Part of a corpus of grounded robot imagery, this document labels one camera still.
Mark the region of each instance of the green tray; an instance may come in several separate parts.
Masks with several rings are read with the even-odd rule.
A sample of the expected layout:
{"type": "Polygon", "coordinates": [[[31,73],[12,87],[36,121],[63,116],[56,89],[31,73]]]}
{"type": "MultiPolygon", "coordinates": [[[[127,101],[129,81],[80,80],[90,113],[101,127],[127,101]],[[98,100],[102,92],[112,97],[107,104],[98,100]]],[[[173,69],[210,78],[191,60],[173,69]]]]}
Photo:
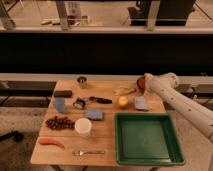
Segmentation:
{"type": "Polygon", "coordinates": [[[121,165],[184,165],[185,159],[169,115],[117,113],[117,163],[121,165]]]}

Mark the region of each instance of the white cup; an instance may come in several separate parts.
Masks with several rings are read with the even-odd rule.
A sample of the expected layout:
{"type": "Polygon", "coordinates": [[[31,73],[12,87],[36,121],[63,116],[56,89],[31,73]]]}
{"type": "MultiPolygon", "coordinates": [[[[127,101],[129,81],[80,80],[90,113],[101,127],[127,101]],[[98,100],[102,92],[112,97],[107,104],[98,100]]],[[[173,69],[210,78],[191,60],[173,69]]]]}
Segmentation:
{"type": "Polygon", "coordinates": [[[89,138],[92,129],[92,122],[87,118],[80,118],[75,122],[75,130],[83,138],[89,138]]]}

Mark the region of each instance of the red object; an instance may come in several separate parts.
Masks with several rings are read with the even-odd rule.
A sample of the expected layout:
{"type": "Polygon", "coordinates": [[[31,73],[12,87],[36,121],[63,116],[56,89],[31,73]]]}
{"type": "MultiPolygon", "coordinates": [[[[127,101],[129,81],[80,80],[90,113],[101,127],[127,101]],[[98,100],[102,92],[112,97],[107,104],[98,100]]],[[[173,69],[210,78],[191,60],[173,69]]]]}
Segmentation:
{"type": "Polygon", "coordinates": [[[138,89],[140,90],[140,92],[142,94],[144,94],[144,91],[145,91],[145,76],[141,76],[140,78],[137,79],[137,86],[138,86],[138,89]]]}
{"type": "Polygon", "coordinates": [[[64,145],[61,142],[59,142],[59,141],[57,141],[55,139],[51,139],[51,138],[40,138],[38,140],[38,142],[41,145],[56,145],[56,146],[62,148],[63,150],[65,149],[64,145]]]}
{"type": "Polygon", "coordinates": [[[76,17],[73,15],[68,15],[67,16],[67,22],[69,25],[74,25],[76,22],[76,17]]]}

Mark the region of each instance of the fork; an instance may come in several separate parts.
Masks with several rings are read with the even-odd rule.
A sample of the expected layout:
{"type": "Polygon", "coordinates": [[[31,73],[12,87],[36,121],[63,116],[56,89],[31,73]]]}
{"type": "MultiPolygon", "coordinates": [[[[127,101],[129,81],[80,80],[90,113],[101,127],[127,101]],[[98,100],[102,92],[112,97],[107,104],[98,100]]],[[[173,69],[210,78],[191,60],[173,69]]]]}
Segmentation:
{"type": "Polygon", "coordinates": [[[103,150],[91,150],[91,151],[73,150],[72,154],[74,156],[82,156],[84,154],[105,154],[105,151],[103,150]]]}

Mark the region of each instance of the metal cup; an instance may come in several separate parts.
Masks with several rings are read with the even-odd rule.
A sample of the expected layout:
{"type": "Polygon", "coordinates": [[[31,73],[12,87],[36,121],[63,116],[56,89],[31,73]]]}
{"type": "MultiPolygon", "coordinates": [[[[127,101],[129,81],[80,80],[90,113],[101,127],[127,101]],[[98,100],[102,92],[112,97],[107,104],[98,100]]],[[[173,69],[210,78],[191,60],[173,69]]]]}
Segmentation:
{"type": "Polygon", "coordinates": [[[80,88],[84,89],[87,87],[87,78],[86,77],[78,77],[77,82],[80,88]]]}

